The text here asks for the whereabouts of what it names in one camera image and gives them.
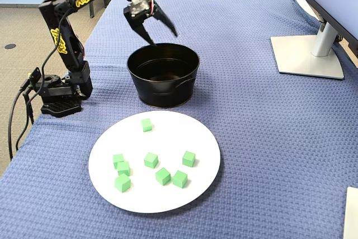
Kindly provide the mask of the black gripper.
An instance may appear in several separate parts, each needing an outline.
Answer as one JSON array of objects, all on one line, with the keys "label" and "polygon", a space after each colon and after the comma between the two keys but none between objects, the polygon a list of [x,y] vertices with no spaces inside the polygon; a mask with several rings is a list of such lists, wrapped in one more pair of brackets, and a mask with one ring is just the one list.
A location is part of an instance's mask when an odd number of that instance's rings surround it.
[{"label": "black gripper", "polygon": [[161,9],[156,1],[154,1],[153,13],[151,13],[151,7],[148,3],[132,3],[124,8],[124,16],[132,30],[151,46],[156,46],[156,44],[145,30],[143,23],[146,19],[152,16],[167,26],[175,37],[178,37],[178,33],[173,22],[169,19],[169,17],[165,14],[165,12]]}]

